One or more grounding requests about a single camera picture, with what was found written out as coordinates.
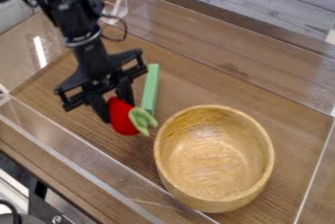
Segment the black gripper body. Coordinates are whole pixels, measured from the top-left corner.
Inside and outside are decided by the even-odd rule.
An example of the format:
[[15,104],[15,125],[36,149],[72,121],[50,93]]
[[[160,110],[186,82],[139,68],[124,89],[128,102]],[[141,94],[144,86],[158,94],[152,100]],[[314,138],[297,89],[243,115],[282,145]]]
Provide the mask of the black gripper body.
[[77,68],[53,89],[65,112],[80,105],[89,106],[88,95],[95,93],[103,97],[107,92],[115,91],[120,80],[128,79],[132,85],[147,71],[140,49],[108,53],[100,37],[70,47]]

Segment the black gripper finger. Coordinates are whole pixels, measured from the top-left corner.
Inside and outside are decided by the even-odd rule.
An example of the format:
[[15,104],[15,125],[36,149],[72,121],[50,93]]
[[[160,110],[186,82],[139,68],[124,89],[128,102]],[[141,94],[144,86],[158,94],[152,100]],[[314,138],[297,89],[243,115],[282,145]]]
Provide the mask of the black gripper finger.
[[132,85],[128,79],[123,79],[119,81],[115,88],[117,98],[127,103],[128,105],[135,104]]
[[103,97],[99,94],[91,93],[88,95],[88,103],[101,121],[104,123],[108,123],[109,122],[108,106]]

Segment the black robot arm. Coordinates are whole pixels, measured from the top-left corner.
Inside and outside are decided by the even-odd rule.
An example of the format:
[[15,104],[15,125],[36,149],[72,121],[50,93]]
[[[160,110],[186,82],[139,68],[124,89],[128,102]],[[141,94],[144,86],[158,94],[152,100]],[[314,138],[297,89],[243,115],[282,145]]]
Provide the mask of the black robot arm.
[[97,20],[111,16],[103,12],[103,0],[22,1],[29,7],[37,7],[58,28],[64,45],[73,51],[77,60],[74,72],[53,89],[62,109],[68,112],[87,105],[108,123],[111,116],[103,95],[113,91],[125,103],[135,102],[132,82],[145,73],[141,50],[113,54],[105,51]]

